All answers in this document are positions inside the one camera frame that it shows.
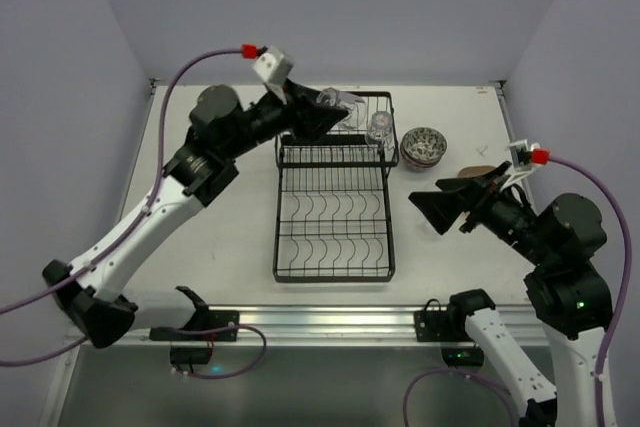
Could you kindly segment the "clear drinking glass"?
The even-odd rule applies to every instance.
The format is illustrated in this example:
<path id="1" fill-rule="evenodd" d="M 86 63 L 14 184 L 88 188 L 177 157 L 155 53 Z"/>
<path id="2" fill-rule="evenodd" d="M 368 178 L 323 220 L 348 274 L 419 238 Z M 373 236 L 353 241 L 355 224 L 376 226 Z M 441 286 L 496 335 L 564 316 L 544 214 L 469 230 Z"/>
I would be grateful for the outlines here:
<path id="1" fill-rule="evenodd" d="M 372 114 L 365 134 L 365 142 L 374 147 L 386 145 L 392 137 L 393 117 L 389 112 L 376 111 Z"/>
<path id="2" fill-rule="evenodd" d="M 365 100 L 356 94 L 330 87 L 320 91 L 317 101 L 323 105 L 339 107 L 347 112 L 347 115 L 337 124 L 339 129 L 357 130 L 365 122 L 367 105 Z"/>

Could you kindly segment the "black floral patterned bowl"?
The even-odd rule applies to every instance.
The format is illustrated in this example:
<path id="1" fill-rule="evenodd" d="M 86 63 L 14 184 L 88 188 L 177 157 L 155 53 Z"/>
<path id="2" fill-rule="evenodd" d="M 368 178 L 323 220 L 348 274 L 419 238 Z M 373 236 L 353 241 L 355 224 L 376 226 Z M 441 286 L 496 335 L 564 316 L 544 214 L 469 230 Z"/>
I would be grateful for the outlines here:
<path id="1" fill-rule="evenodd" d="M 439 160 L 448 147 L 444 135 L 429 127 L 415 127 L 409 130 L 403 136 L 401 145 L 412 159 L 421 162 Z"/>

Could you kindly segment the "brown textured bowl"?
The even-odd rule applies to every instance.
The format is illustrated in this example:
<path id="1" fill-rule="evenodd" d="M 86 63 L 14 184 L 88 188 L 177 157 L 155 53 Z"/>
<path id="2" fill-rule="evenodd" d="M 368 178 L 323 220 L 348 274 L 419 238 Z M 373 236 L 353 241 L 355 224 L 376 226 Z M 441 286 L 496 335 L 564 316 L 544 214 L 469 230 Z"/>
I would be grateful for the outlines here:
<path id="1" fill-rule="evenodd" d="M 490 173 L 494 169 L 495 167 L 491 165 L 465 167 L 458 172 L 457 177 L 472 178 L 472 177 L 483 176 L 487 173 Z"/>

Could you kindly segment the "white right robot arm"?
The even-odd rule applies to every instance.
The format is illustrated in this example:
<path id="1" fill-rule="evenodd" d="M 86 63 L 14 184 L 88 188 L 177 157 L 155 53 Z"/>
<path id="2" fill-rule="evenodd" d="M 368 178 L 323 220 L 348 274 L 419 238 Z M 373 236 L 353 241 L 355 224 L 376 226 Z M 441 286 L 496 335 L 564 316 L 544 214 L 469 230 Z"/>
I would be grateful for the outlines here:
<path id="1" fill-rule="evenodd" d="M 463 233 L 483 226 L 529 261 L 526 293 L 549 343 L 554 378 L 524 353 L 482 289 L 454 294 L 446 327 L 483 351 L 513 395 L 521 426 L 614 426 L 617 423 L 600 346 L 613 318 L 611 293 L 591 263 L 607 241 L 602 216 L 589 199 L 558 196 L 536 213 L 522 189 L 508 185 L 510 165 L 477 177 L 440 179 L 435 192 L 410 202 L 439 234 L 460 217 Z"/>

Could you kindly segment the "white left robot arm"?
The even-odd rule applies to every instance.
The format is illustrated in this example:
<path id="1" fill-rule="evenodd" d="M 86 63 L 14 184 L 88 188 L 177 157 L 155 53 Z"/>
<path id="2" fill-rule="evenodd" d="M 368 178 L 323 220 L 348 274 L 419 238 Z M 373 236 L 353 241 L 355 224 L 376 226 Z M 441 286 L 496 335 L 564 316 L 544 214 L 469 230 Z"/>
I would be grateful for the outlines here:
<path id="1" fill-rule="evenodd" d="M 286 81 L 281 93 L 266 92 L 243 108 L 237 92 L 217 85 L 203 90 L 189 114 L 184 144 L 161 163 L 151 190 L 105 237 L 65 264 L 43 270 L 58 307 L 96 348 L 126 333 L 161 328 L 186 334 L 207 325 L 208 307 L 192 289 L 140 296 L 126 286 L 164 241 L 207 208 L 237 177 L 235 161 L 289 132 L 315 141 L 350 114 L 323 93 Z"/>

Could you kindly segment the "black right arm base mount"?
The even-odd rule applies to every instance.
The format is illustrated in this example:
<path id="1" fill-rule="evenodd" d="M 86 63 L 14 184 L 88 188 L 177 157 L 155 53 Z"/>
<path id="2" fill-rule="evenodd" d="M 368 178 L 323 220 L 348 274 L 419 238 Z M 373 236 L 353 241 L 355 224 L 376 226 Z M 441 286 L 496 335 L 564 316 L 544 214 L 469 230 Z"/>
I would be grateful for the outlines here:
<path id="1" fill-rule="evenodd" d="M 458 330 L 449 315 L 447 306 L 439 300 L 429 299 L 413 313 L 416 340 L 419 343 L 434 343 L 440 346 L 443 362 L 454 369 L 479 369 L 485 356 L 471 338 Z"/>

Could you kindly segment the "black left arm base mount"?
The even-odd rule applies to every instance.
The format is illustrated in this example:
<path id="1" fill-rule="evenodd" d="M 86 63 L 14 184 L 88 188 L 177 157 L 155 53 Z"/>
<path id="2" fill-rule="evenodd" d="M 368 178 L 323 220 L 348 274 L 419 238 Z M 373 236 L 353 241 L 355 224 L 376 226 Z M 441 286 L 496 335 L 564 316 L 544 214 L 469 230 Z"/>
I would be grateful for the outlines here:
<path id="1" fill-rule="evenodd" d="M 237 310 L 208 310 L 197 313 L 194 320 L 179 329 L 152 328 L 149 339 L 169 343 L 169 362 L 175 368 L 194 373 L 196 367 L 205 366 L 213 356 L 217 343 L 237 340 L 233 329 L 240 320 Z"/>

